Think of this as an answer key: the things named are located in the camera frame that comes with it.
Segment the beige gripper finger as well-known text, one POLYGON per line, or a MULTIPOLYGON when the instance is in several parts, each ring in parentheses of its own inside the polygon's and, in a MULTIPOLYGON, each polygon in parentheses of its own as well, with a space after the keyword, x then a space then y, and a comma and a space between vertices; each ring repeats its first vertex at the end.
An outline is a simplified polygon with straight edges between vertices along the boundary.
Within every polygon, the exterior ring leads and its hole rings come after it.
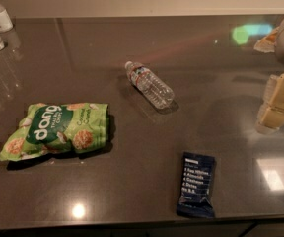
POLYGON ((254 46, 254 49, 263 53, 270 53, 275 51, 276 37, 279 28, 274 28, 268 35, 260 39, 254 46))
POLYGON ((271 75, 257 114, 255 129, 260 134, 272 134, 284 125, 284 73, 271 75))

